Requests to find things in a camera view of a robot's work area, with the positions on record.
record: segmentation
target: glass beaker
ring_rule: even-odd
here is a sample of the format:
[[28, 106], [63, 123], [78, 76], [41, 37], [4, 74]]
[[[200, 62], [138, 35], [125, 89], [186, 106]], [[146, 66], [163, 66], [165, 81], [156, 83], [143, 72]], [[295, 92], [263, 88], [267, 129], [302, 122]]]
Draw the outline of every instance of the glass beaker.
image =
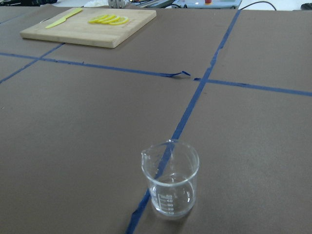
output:
[[142, 151], [152, 205], [161, 214], [179, 218], [193, 207], [199, 158], [189, 144], [170, 139]]

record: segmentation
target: clear glass beaker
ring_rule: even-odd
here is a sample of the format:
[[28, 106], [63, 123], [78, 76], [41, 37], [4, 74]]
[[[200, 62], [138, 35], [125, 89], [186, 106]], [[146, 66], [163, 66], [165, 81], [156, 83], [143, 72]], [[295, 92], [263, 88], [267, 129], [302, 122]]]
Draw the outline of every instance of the clear glass beaker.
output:
[[168, 217], [182, 217], [193, 207], [198, 169], [196, 150], [181, 140], [170, 139], [142, 151], [152, 205]]

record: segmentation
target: yellow lemon slice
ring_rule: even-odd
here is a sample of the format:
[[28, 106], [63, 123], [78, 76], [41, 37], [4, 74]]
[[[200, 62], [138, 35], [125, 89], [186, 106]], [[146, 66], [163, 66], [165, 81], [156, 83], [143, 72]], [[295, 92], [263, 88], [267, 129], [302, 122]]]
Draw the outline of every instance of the yellow lemon slice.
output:
[[110, 25], [119, 25], [119, 24], [124, 24], [126, 22], [129, 21], [128, 17], [122, 16], [120, 17], [118, 20], [114, 21], [114, 22], [110, 22]]
[[98, 20], [103, 20], [103, 19], [107, 18], [108, 16], [109, 16], [109, 15], [100, 15], [100, 16], [96, 16], [96, 17], [90, 19], [88, 22], [89, 22], [89, 23], [97, 23]]
[[99, 20], [98, 22], [99, 22], [99, 23], [108, 24], [108, 23], [115, 22], [115, 21], [117, 21], [117, 20], [119, 20], [119, 19], [120, 19], [120, 16], [115, 16], [114, 18], [111, 18], [111, 19], [105, 18], [105, 19], [103, 19], [103, 20]]

